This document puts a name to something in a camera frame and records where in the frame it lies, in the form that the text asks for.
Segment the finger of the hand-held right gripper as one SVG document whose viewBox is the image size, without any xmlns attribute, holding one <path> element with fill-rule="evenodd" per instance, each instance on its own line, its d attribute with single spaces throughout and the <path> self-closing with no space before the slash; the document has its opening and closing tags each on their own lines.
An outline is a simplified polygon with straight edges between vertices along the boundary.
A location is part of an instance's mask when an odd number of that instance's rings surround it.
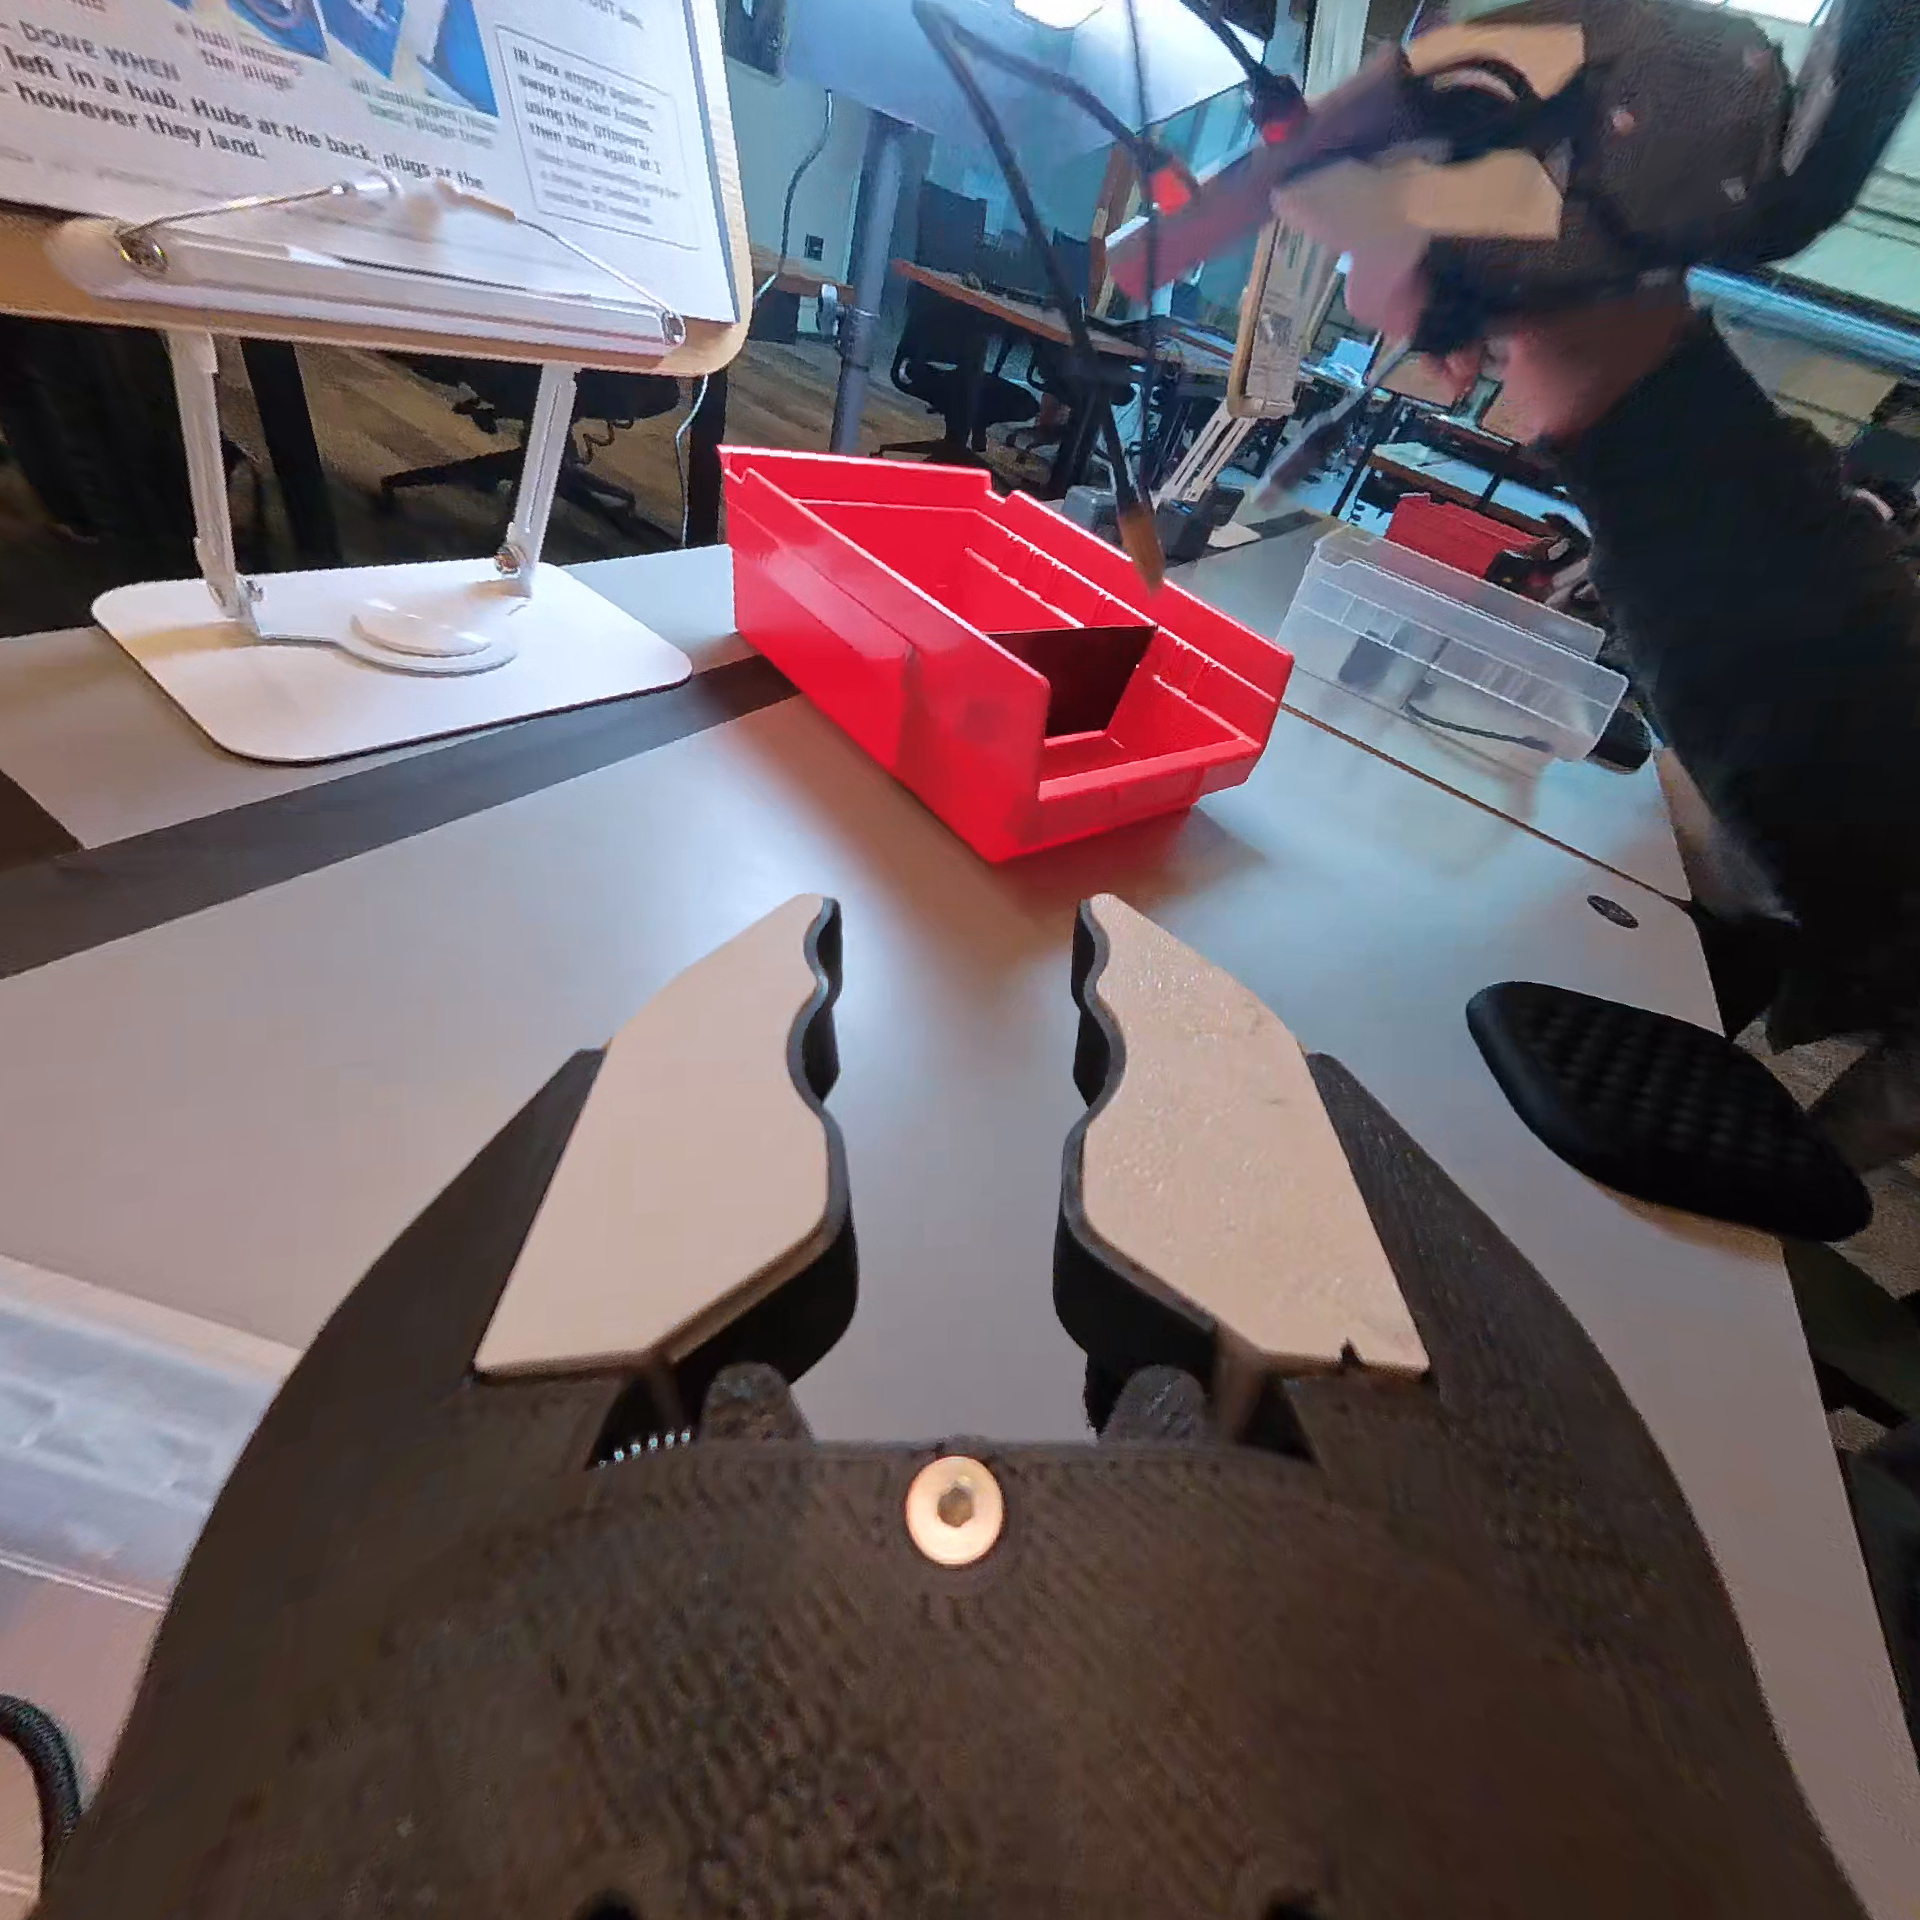
<svg viewBox="0 0 1920 1920">
<path fill-rule="evenodd" d="M 1547 104 L 1578 86 L 1587 61 L 1588 35 L 1578 18 L 1444 23 L 1408 40 L 1408 103 Z"/>
<path fill-rule="evenodd" d="M 1326 245 L 1421 237 L 1552 243 L 1564 190 L 1526 151 L 1340 160 L 1279 187 L 1279 221 Z"/>
</svg>

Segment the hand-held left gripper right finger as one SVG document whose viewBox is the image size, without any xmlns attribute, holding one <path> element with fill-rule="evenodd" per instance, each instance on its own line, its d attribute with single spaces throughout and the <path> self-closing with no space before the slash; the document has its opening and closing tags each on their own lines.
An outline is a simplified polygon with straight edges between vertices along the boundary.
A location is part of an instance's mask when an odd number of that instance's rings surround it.
<svg viewBox="0 0 1920 1920">
<path fill-rule="evenodd" d="M 1204 1381 L 1429 1354 L 1308 1055 L 1246 986 L 1117 896 L 1071 928 L 1071 1079 L 1058 1317 L 1086 1355 Z"/>
</svg>

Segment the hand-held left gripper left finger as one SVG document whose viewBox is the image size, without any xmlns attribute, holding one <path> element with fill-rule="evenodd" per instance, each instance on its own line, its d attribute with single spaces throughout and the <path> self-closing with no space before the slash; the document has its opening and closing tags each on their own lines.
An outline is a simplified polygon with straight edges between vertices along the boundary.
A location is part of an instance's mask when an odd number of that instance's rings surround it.
<svg viewBox="0 0 1920 1920">
<path fill-rule="evenodd" d="M 805 1376 L 848 1331 L 858 1236 L 828 1112 L 844 916 L 792 896 L 672 976 L 606 1044 L 482 1333 L 480 1376 L 736 1360 Z"/>
</svg>

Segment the red plastic bin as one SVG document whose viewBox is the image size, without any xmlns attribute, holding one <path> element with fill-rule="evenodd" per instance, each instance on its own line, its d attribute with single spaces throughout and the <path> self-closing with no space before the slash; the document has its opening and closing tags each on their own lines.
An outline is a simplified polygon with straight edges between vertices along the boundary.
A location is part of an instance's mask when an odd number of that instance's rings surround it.
<svg viewBox="0 0 1920 1920">
<path fill-rule="evenodd" d="M 1547 583 L 1578 558 L 1568 528 L 1514 525 L 1430 494 L 1405 494 L 1392 510 L 1382 536 L 1448 568 L 1514 591 L 1540 596 Z"/>
<path fill-rule="evenodd" d="M 990 862 L 1243 783 L 1293 658 L 983 471 L 723 448 L 736 631 Z M 1104 734 L 1044 741 L 1044 678 L 999 631 L 1154 621 Z"/>
</svg>

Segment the clear plastic bin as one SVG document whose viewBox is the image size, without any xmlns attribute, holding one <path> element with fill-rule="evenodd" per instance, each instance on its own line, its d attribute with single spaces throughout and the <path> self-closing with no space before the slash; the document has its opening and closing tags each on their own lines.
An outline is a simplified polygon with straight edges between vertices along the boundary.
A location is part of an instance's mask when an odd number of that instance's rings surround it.
<svg viewBox="0 0 1920 1920">
<path fill-rule="evenodd" d="M 1588 758 L 1624 701 L 1596 629 L 1346 524 L 1315 543 L 1279 646 L 1315 680 L 1515 764 Z"/>
<path fill-rule="evenodd" d="M 112 1755 L 168 1595 L 296 1349 L 3 1259 L 3 1682 Z"/>
</svg>

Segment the person's right forearm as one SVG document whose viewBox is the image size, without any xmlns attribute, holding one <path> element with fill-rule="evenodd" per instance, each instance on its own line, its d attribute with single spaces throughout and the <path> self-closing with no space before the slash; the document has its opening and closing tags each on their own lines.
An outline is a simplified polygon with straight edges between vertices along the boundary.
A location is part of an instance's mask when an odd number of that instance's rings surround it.
<svg viewBox="0 0 1920 1920">
<path fill-rule="evenodd" d="M 1540 439 L 1666 746 L 1792 928 L 1783 1044 L 1915 1026 L 1915 579 L 1712 319 Z"/>
</svg>

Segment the person's right hand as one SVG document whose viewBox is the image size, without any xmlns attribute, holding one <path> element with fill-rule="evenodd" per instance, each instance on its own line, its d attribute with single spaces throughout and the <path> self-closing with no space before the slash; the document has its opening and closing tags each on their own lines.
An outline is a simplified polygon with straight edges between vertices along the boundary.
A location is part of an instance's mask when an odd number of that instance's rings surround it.
<svg viewBox="0 0 1920 1920">
<path fill-rule="evenodd" d="M 1423 239 L 1336 246 L 1351 261 L 1346 303 L 1356 319 L 1395 346 L 1411 346 L 1429 300 Z M 1564 440 L 1599 420 L 1691 326 L 1688 290 L 1668 282 L 1620 300 L 1501 319 L 1463 348 L 1419 358 L 1453 400 L 1491 371 L 1522 440 Z"/>
</svg>

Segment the wooden display board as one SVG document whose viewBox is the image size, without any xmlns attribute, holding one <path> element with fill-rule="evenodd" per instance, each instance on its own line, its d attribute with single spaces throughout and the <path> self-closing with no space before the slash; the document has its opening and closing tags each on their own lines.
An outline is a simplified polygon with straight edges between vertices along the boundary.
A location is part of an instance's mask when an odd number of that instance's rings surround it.
<svg viewBox="0 0 1920 1920">
<path fill-rule="evenodd" d="M 1266 420 L 1293 411 L 1304 357 L 1333 307 L 1336 261 L 1328 245 L 1283 221 L 1260 230 L 1223 395 L 1231 418 Z"/>
</svg>

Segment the white metal stand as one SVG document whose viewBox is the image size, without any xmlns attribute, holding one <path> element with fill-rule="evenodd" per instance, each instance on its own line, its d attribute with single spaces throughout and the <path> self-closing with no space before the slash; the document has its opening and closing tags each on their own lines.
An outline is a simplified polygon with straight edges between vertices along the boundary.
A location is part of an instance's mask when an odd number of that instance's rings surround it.
<svg viewBox="0 0 1920 1920">
<path fill-rule="evenodd" d="M 199 573 L 102 591 L 94 624 L 220 749 L 310 765 L 676 687 L 679 644 L 544 559 L 578 367 L 544 364 L 491 559 L 245 573 L 218 351 L 165 333 Z"/>
<path fill-rule="evenodd" d="M 1189 451 L 1157 491 L 1157 512 L 1197 510 L 1206 502 L 1220 474 L 1239 456 L 1260 416 L 1240 416 L 1227 400 L 1200 424 Z"/>
</svg>

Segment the black textured rounded object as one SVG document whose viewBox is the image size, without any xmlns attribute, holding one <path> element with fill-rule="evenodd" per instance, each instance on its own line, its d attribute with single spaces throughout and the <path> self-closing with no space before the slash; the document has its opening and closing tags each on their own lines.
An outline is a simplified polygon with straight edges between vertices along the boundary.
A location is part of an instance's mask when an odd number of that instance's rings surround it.
<svg viewBox="0 0 1920 1920">
<path fill-rule="evenodd" d="M 1706 1026 L 1533 980 L 1468 1029 L 1526 1130 L 1627 1198 L 1776 1239 L 1847 1242 L 1875 1202 L 1792 1095 Z"/>
</svg>

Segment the black divider panel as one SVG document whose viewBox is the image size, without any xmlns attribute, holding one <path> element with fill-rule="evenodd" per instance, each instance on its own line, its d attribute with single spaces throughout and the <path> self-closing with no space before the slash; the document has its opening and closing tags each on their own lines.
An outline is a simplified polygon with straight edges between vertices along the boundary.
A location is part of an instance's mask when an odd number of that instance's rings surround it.
<svg viewBox="0 0 1920 1920">
<path fill-rule="evenodd" d="M 1158 636 L 1154 621 L 992 631 L 1003 654 L 1046 684 L 1044 741 L 1104 734 L 1140 660 Z"/>
</svg>

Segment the grey metal pole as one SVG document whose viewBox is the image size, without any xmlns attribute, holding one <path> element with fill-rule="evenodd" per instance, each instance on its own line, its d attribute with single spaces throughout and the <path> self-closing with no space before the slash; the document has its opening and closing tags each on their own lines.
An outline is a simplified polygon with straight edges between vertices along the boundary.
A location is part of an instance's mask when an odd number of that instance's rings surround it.
<svg viewBox="0 0 1920 1920">
<path fill-rule="evenodd" d="M 837 332 L 837 387 L 828 451 L 858 454 L 879 358 L 879 309 L 895 255 L 911 255 L 927 135 L 869 108 L 850 234 L 850 303 Z"/>
</svg>

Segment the instruction sheet on stand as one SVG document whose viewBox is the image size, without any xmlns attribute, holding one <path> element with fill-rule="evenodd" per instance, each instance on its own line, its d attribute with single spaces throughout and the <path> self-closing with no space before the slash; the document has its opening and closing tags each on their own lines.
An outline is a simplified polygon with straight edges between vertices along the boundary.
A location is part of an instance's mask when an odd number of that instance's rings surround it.
<svg viewBox="0 0 1920 1920">
<path fill-rule="evenodd" d="M 692 376 L 747 333 L 717 13 L 4 2 L 6 318 Z"/>
</svg>

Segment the clear page holder bar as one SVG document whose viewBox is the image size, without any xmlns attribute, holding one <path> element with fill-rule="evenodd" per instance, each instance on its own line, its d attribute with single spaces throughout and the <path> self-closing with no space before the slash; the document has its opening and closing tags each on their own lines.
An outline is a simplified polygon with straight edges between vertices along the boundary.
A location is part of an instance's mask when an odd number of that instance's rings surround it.
<svg viewBox="0 0 1920 1920">
<path fill-rule="evenodd" d="M 474 221 L 560 250 L 607 290 L 454 271 L 443 230 Z M 79 214 L 55 224 L 40 246 L 67 284 L 100 301 L 222 307 L 261 319 L 387 319 L 502 346 L 615 348 L 647 360 L 688 343 L 688 319 L 640 278 L 445 175 L 349 175 L 147 219 Z"/>
</svg>

